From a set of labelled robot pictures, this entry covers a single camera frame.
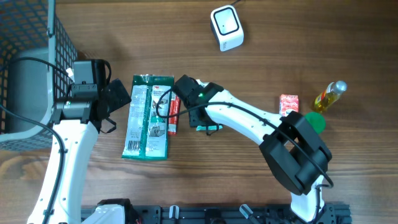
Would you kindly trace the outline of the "teal snack packet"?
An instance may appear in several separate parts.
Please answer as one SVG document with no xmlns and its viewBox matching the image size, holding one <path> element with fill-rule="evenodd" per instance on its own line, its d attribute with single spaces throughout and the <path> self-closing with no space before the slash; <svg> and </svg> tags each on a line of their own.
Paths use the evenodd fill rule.
<svg viewBox="0 0 398 224">
<path fill-rule="evenodd" d="M 196 131 L 216 131 L 217 129 L 222 129 L 222 125 L 213 125 L 213 126 L 197 126 Z"/>
</svg>

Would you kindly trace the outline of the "red stick packet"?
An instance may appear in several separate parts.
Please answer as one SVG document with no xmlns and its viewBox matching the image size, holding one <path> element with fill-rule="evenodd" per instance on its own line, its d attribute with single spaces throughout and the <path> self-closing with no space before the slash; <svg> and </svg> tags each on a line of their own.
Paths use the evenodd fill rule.
<svg viewBox="0 0 398 224">
<path fill-rule="evenodd" d="M 172 116 L 173 114 L 178 114 L 180 112 L 181 100 L 175 94 L 172 93 L 172 98 L 170 102 L 170 111 L 169 111 L 169 126 L 168 126 L 168 134 L 176 135 L 177 133 L 177 124 L 178 124 L 178 116 Z"/>
</svg>

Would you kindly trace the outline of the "green sponge package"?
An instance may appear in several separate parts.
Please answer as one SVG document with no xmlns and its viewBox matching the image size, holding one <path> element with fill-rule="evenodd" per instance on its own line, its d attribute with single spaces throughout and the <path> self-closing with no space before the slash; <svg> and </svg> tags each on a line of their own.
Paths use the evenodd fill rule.
<svg viewBox="0 0 398 224">
<path fill-rule="evenodd" d="M 123 159 L 166 160 L 173 76 L 135 75 Z"/>
</svg>

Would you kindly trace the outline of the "orange small box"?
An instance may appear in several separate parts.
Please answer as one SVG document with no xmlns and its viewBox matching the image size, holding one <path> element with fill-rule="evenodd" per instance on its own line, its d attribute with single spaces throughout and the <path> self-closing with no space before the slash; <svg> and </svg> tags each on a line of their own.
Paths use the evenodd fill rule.
<svg viewBox="0 0 398 224">
<path fill-rule="evenodd" d="M 299 97 L 282 94 L 279 97 L 279 114 L 288 116 L 291 112 L 299 112 Z"/>
</svg>

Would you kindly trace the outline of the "green lid jar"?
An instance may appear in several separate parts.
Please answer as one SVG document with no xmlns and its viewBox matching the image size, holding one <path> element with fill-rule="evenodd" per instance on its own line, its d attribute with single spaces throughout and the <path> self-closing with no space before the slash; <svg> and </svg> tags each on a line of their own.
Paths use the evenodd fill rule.
<svg viewBox="0 0 398 224">
<path fill-rule="evenodd" d="M 317 134 L 321 134 L 326 128 L 326 121 L 320 113 L 307 113 L 305 119 L 311 124 Z"/>
</svg>

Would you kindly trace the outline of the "yellow liquid bottle silver cap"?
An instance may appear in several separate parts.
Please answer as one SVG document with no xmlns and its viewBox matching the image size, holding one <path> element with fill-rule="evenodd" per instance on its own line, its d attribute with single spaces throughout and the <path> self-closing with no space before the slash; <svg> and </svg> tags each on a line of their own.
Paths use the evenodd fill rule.
<svg viewBox="0 0 398 224">
<path fill-rule="evenodd" d="M 313 103 L 313 110 L 317 113 L 323 113 L 334 102 L 339 100 L 346 90 L 346 82 L 342 80 L 339 80 L 337 82 L 331 82 L 327 86 L 327 88 L 315 98 L 315 101 Z"/>
</svg>

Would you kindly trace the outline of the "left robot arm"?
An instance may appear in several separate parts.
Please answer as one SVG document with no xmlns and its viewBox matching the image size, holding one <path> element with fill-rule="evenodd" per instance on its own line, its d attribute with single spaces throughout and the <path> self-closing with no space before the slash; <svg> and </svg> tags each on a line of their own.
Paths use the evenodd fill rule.
<svg viewBox="0 0 398 224">
<path fill-rule="evenodd" d="M 77 60 L 66 96 L 53 105 L 53 143 L 44 182 L 28 223 L 79 223 L 90 154 L 103 121 L 131 102 L 103 59 Z"/>
</svg>

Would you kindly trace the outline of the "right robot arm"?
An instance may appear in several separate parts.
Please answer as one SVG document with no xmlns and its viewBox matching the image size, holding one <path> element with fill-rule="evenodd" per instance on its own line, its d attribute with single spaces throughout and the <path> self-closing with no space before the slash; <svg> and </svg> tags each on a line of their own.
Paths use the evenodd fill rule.
<svg viewBox="0 0 398 224">
<path fill-rule="evenodd" d="M 332 154 L 302 114 L 260 110 L 220 85 L 187 75 L 172 91 L 200 121 L 230 127 L 256 143 L 273 176 L 291 193 L 290 209 L 296 218 L 307 223 L 319 220 L 325 205 L 322 190 L 334 186 L 326 173 Z"/>
</svg>

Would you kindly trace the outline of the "white barcode scanner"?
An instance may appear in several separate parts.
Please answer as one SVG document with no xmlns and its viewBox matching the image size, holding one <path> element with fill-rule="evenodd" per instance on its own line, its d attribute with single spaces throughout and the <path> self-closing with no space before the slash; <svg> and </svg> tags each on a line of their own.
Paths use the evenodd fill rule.
<svg viewBox="0 0 398 224">
<path fill-rule="evenodd" d="M 214 9 L 210 19 L 211 29 L 221 52 L 239 47 L 243 43 L 244 31 L 234 6 L 225 5 Z"/>
</svg>

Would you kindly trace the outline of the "grey plastic mesh basket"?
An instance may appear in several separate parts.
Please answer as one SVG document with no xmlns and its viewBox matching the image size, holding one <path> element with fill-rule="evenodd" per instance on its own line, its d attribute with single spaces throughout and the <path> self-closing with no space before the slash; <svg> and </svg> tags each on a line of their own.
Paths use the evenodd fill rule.
<svg viewBox="0 0 398 224">
<path fill-rule="evenodd" d="M 1 105 L 49 124 L 51 109 L 72 80 L 78 58 L 55 10 L 56 2 L 1 1 Z"/>
</svg>

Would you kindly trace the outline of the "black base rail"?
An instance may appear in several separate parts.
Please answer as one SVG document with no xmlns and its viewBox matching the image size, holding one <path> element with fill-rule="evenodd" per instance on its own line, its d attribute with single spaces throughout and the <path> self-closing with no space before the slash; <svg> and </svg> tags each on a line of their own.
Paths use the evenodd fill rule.
<svg viewBox="0 0 398 224">
<path fill-rule="evenodd" d="M 266 207 L 251 207 L 252 215 L 247 218 L 238 207 L 160 207 L 135 206 L 132 217 L 126 221 L 122 217 L 106 220 L 106 223 L 303 223 L 287 204 L 269 205 Z M 352 224 L 349 205 L 327 203 L 317 216 L 317 223 L 322 224 Z"/>
</svg>

